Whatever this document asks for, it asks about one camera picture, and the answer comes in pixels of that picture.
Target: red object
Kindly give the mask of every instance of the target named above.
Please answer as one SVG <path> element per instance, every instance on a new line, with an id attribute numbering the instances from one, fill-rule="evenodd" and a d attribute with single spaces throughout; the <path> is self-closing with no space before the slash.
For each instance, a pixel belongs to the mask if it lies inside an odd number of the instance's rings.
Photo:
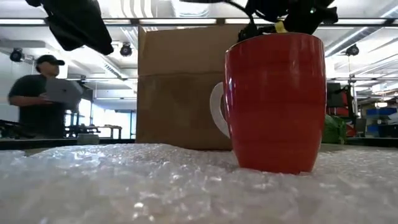
<path id="1" fill-rule="evenodd" d="M 346 136 L 347 137 L 355 137 L 356 130 L 352 124 L 346 124 Z"/>
<path id="2" fill-rule="evenodd" d="M 328 115 L 336 115 L 336 116 L 344 116 L 344 117 L 348 117 L 349 116 L 348 103 L 347 103 L 347 94 L 345 92 L 342 92 L 341 95 L 343 97 L 344 107 L 341 107 L 341 108 L 328 108 L 328 110 L 327 110 Z"/>
<path id="3" fill-rule="evenodd" d="M 323 43 L 307 34 L 269 34 L 226 53 L 226 118 L 243 168 L 310 172 L 326 107 Z"/>

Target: bubble wrap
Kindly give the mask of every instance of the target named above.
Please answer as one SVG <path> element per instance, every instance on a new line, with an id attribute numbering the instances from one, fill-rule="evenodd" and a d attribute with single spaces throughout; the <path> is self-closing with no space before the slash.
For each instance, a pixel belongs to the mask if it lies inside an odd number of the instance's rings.
<path id="1" fill-rule="evenodd" d="M 240 169 L 231 152 L 58 147 L 0 152 L 0 178 L 7 224 L 398 223 L 396 151 L 321 152 L 296 176 Z"/>

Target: man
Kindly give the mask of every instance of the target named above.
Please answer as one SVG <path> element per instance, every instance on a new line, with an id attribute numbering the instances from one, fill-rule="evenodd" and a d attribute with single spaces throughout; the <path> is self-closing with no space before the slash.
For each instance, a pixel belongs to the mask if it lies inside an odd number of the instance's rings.
<path id="1" fill-rule="evenodd" d="M 65 129 L 65 105 L 49 101 L 45 94 L 47 79 L 59 74 L 60 65 L 65 62 L 53 55 L 39 57 L 36 70 L 40 75 L 18 79 L 8 94 L 9 103 L 19 107 L 19 122 L 44 138 L 62 138 Z"/>

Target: black cap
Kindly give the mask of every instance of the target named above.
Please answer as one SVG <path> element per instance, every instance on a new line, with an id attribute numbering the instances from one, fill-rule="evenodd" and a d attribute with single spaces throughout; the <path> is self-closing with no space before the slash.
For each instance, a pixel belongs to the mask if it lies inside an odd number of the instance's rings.
<path id="1" fill-rule="evenodd" d="M 40 65 L 43 62 L 48 62 L 52 65 L 65 65 L 65 62 L 63 60 L 58 60 L 56 57 L 54 57 L 53 55 L 43 55 L 40 56 L 37 60 L 36 60 L 36 65 Z"/>

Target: laptop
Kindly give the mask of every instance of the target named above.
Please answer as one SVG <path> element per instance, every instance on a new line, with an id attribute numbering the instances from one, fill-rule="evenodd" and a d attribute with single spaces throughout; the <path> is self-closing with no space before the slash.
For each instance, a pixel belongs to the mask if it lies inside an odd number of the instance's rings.
<path id="1" fill-rule="evenodd" d="M 77 82 L 59 78 L 47 79 L 45 89 L 50 101 L 65 103 L 69 108 L 76 108 L 83 96 L 83 88 Z"/>

